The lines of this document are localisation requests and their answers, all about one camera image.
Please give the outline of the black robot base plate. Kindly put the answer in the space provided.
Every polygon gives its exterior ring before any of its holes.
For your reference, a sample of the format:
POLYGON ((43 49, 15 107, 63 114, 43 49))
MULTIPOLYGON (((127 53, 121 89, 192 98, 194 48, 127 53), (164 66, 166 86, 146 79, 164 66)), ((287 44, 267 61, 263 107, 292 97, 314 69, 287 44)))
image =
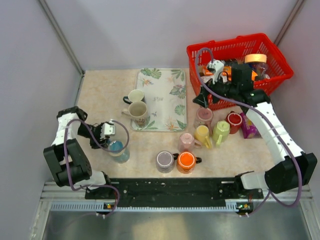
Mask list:
POLYGON ((244 189, 238 177, 111 178, 119 207, 223 207, 228 199, 262 199, 259 189, 244 189))

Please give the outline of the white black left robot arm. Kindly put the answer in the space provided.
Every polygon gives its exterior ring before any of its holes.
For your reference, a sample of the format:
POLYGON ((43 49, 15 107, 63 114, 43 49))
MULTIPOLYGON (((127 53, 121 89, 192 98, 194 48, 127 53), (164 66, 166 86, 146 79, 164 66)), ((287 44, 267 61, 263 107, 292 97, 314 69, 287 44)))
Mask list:
POLYGON ((109 198, 114 191, 110 178, 103 171, 92 169, 90 161, 77 137, 89 139, 92 149, 107 149, 110 136, 116 133, 114 122, 86 124, 88 114, 78 106, 58 112, 58 128, 51 146, 43 150, 44 158, 55 183, 72 190, 96 191, 102 198, 109 198))

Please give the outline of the cream floral mug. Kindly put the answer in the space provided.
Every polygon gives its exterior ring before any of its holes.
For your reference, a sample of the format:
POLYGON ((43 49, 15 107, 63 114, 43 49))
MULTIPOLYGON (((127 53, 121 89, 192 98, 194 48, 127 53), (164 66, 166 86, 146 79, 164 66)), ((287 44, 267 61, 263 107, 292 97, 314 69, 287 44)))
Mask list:
POLYGON ((136 101, 127 108, 122 109, 122 114, 128 116, 139 128, 143 128, 148 122, 148 106, 143 101, 136 101))

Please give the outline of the dark green mug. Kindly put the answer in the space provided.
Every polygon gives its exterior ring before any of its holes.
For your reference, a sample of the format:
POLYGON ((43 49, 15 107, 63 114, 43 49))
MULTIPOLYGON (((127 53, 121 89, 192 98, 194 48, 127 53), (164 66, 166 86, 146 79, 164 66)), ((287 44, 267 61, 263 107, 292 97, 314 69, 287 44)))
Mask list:
POLYGON ((128 96, 124 96, 122 98, 122 100, 126 103, 126 104, 132 104, 135 102, 144 102, 146 103, 146 99, 145 99, 145 94, 143 91, 139 90, 139 89, 134 89, 132 90, 128 96))

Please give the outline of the light blue butterfly mug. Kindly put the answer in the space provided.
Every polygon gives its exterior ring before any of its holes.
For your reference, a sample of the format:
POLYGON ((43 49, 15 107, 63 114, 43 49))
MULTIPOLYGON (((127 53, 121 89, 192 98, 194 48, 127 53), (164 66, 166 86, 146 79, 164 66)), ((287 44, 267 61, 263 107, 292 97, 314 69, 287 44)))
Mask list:
POLYGON ((124 148, 123 143, 119 140, 112 141, 108 146, 108 150, 111 158, 119 164, 127 162, 130 158, 129 150, 124 148))

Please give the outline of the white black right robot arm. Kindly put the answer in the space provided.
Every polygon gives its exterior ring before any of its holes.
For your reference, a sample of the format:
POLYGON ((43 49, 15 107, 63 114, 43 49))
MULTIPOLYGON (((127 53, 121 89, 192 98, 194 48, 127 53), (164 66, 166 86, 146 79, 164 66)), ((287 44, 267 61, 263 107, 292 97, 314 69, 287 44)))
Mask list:
POLYGON ((225 100, 240 106, 265 141, 274 162, 274 166, 263 173, 241 174, 240 181, 233 185, 234 194, 245 198, 252 189, 268 189, 273 194, 294 188, 301 190, 314 173, 318 163, 316 156, 306 153, 291 138, 274 112, 269 96, 263 89, 254 88, 252 70, 248 65, 232 67, 229 82, 222 81, 223 68, 224 63, 220 60, 212 60, 206 65, 211 74, 207 80, 198 77, 201 92, 200 100, 195 102, 207 106, 204 97, 209 93, 215 103, 225 100))

